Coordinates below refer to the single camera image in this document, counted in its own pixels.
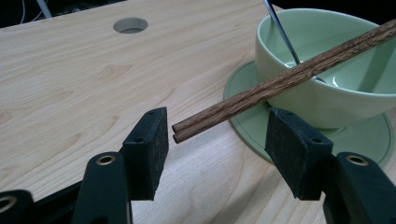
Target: bowl rim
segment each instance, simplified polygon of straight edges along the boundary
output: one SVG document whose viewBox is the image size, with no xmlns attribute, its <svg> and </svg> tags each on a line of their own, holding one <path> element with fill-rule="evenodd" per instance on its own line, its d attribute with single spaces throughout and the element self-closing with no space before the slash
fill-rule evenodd
<svg viewBox="0 0 396 224">
<path fill-rule="evenodd" d="M 373 28 L 375 28 L 375 27 L 378 26 L 378 24 L 376 24 L 376 23 L 374 23 L 374 22 L 371 22 L 371 21 L 367 21 L 367 20 L 365 20 L 365 19 L 363 19 L 363 18 L 360 18 L 360 17 L 356 17 L 356 16 L 353 16 L 353 15 L 349 15 L 349 14 L 342 13 L 342 12 L 338 12 L 338 11 L 332 11 L 332 10 L 320 9 L 320 8 L 308 8 L 308 7 L 288 8 L 288 9 L 279 10 L 276 14 L 279 15 L 279 14 L 294 13 L 294 12 L 299 12 L 299 11 L 300 11 L 300 12 L 301 12 L 301 11 L 321 12 L 321 13 L 327 13 L 327 14 L 332 14 L 332 15 L 338 15 L 338 16 L 343 16 L 343 17 L 347 17 L 347 18 L 353 19 L 353 20 L 355 20 L 355 21 L 364 22 L 364 23 L 367 23 L 368 25 L 373 25 Z M 261 30 L 262 24 L 263 24 L 264 22 L 268 21 L 268 20 L 271 20 L 271 16 L 270 16 L 270 15 L 265 16 L 265 17 L 260 21 L 260 23 L 259 23 L 259 25 L 257 26 L 257 29 L 256 29 L 256 38 L 257 38 L 257 40 L 259 41 L 259 43 L 260 43 L 260 45 L 262 46 L 262 48 L 265 49 L 265 50 L 269 53 L 269 55 L 270 55 L 272 58 L 275 59 L 275 61 L 276 61 L 277 63 L 279 63 L 281 66 L 284 66 L 285 68 L 288 68 L 288 67 L 287 67 L 280 59 L 278 59 L 278 58 L 273 54 L 273 52 L 272 52 L 271 50 L 269 50 L 269 49 L 266 47 L 266 45 L 264 45 L 264 43 L 262 42 L 260 30 Z M 342 88 L 342 87 L 335 87 L 335 86 L 333 86 L 333 85 L 329 85 L 329 84 L 323 83 L 323 82 L 321 82 L 321 81 L 319 81 L 319 80 L 315 80 L 315 79 L 313 79 L 313 78 L 311 78 L 310 80 L 308 80 L 308 82 L 311 82 L 311 83 L 312 83 L 312 82 L 315 82 L 316 84 L 322 85 L 322 87 L 324 87 L 324 88 L 329 88 L 329 89 L 331 89 L 331 90 L 333 90 L 333 91 L 343 91 L 344 93 L 349 93 L 349 94 L 361 94 L 361 95 L 364 95 L 364 96 L 369 96 L 369 97 L 374 97 L 374 98 L 384 98 L 384 97 L 385 97 L 385 98 L 392 98 L 392 97 L 395 97 L 395 96 L 396 96 L 396 93 L 374 93 L 374 92 L 366 92 L 366 91 L 353 91 L 353 90 L 345 89 L 345 88 Z"/>
</svg>

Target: saucer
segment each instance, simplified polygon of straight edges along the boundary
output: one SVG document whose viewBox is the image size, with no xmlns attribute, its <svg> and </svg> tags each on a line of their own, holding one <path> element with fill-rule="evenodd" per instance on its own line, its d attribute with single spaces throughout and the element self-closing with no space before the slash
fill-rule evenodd
<svg viewBox="0 0 396 224">
<path fill-rule="evenodd" d="M 236 69 L 227 81 L 224 99 L 258 84 L 256 73 L 254 62 L 245 63 Z M 253 151 L 271 162 L 264 150 L 268 117 L 269 105 L 264 102 L 234 116 L 229 121 L 239 137 Z M 394 149 L 393 128 L 386 114 L 380 114 L 345 128 L 318 131 L 333 142 L 333 155 L 343 151 L 355 152 L 384 166 Z"/>
</svg>

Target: wood grain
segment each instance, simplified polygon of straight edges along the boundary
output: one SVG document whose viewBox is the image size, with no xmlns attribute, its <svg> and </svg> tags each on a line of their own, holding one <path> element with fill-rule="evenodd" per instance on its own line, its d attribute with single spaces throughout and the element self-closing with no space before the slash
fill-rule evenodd
<svg viewBox="0 0 396 224">
<path fill-rule="evenodd" d="M 238 93 L 173 125 L 175 141 L 177 143 L 183 142 L 224 120 L 250 109 L 254 105 L 262 103 L 339 63 L 355 57 L 367 49 L 389 40 L 395 35 L 396 19 L 329 49 L 304 63 L 300 63 L 275 77 L 269 78 L 246 91 Z"/>
<path fill-rule="evenodd" d="M 166 106 L 176 123 L 221 101 L 266 15 L 262 1 L 134 0 L 0 29 L 0 190 L 39 200 L 119 150 L 150 109 Z M 148 29 L 113 30 L 130 17 Z M 389 118 L 394 127 L 396 110 Z M 322 202 L 294 199 L 229 123 L 169 142 L 154 202 L 133 202 L 134 223 L 326 223 Z M 396 183 L 395 154 L 384 170 Z"/>
</svg>

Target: black clamp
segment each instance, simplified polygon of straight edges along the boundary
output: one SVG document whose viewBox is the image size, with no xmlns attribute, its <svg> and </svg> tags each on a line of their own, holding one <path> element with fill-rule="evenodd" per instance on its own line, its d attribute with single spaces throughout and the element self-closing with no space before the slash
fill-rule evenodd
<svg viewBox="0 0 396 224">
<path fill-rule="evenodd" d="M 396 223 L 396 188 L 371 159 L 351 152 L 334 156 L 328 138 L 273 107 L 265 144 L 294 197 L 318 201 L 326 194 L 328 223 Z"/>
<path fill-rule="evenodd" d="M 91 158 L 83 180 L 34 202 L 22 189 L 0 193 L 0 223 L 133 223 L 131 201 L 154 200 L 169 149 L 166 107 L 150 110 L 120 152 Z"/>
</svg>

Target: brown chopstick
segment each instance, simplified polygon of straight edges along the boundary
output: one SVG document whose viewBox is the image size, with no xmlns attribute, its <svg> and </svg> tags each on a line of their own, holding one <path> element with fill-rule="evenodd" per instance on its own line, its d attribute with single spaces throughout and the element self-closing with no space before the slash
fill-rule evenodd
<svg viewBox="0 0 396 224">
<path fill-rule="evenodd" d="M 396 19 L 329 49 L 172 126 L 176 143 L 183 142 L 254 105 L 347 61 L 396 35 Z"/>
</svg>

